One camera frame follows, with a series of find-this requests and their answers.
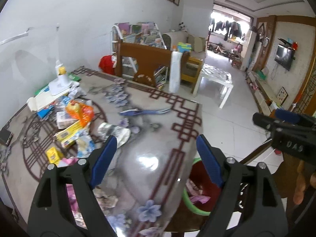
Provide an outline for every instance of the red ornament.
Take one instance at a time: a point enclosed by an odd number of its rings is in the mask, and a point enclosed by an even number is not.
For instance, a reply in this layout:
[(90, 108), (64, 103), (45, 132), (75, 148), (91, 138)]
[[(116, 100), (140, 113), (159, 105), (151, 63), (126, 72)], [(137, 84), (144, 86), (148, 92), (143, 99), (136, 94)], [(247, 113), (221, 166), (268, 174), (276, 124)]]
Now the red ornament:
[(293, 48), (295, 51), (298, 49), (298, 44), (297, 44), (297, 42), (294, 42), (294, 43), (292, 44), (292, 48)]

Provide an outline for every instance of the plastic bag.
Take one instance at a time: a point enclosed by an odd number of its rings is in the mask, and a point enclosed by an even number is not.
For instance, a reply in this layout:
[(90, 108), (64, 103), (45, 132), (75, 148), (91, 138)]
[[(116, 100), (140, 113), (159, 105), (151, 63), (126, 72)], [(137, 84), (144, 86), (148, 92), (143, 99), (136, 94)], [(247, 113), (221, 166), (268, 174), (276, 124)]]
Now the plastic bag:
[(84, 129), (76, 133), (76, 143), (78, 146), (77, 158), (87, 158), (95, 149), (91, 136)]
[(66, 106), (68, 114), (80, 120), (80, 125), (85, 127), (94, 117), (93, 107), (71, 100)]
[(113, 65), (115, 62), (112, 61), (112, 56), (107, 55), (101, 58), (99, 68), (104, 72), (111, 75), (115, 75)]

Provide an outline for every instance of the yellow snack box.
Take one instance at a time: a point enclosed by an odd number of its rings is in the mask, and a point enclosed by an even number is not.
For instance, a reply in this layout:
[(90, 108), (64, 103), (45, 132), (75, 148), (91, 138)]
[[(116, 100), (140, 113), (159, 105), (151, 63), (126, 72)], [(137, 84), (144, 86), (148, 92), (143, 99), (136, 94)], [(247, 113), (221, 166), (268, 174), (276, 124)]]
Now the yellow snack box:
[(56, 147), (52, 147), (46, 151), (46, 156), (50, 164), (58, 164), (59, 161), (64, 157), (64, 155), (56, 149)]
[(75, 134), (83, 129), (80, 121), (73, 123), (70, 127), (55, 134), (56, 139), (61, 143), (63, 148), (68, 148), (76, 142)]

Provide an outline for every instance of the hanging clothes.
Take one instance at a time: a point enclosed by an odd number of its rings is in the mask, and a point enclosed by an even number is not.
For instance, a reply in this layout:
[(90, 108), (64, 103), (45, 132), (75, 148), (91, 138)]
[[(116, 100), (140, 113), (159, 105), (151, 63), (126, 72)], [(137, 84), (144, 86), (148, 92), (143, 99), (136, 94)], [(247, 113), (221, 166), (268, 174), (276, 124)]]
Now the hanging clothes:
[(226, 32), (224, 41), (228, 40), (229, 29), (231, 28), (231, 26), (232, 26), (232, 24), (229, 21), (225, 22), (225, 29), (226, 29), (227, 32)]
[(217, 23), (216, 23), (215, 31), (216, 31), (216, 30), (219, 30), (219, 29), (222, 29), (222, 27), (223, 27), (223, 23), (222, 23), (221, 21), (217, 22)]
[(241, 38), (242, 32), (241, 32), (241, 26), (237, 22), (232, 23), (232, 27), (230, 29), (229, 36), (235, 36)]
[(213, 25), (213, 28), (212, 28), (212, 32), (214, 32), (214, 29), (215, 29), (215, 19), (211, 19), (211, 25)]

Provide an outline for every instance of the foil wrapper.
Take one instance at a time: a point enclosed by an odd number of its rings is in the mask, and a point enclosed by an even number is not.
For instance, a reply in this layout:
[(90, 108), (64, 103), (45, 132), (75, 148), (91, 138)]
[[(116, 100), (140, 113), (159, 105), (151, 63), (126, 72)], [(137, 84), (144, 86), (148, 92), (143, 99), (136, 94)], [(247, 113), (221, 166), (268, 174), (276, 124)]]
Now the foil wrapper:
[(131, 136), (131, 131), (128, 128), (102, 123), (98, 127), (98, 134), (103, 141), (106, 141), (110, 135), (115, 136), (118, 142), (117, 148), (119, 148), (128, 141)]

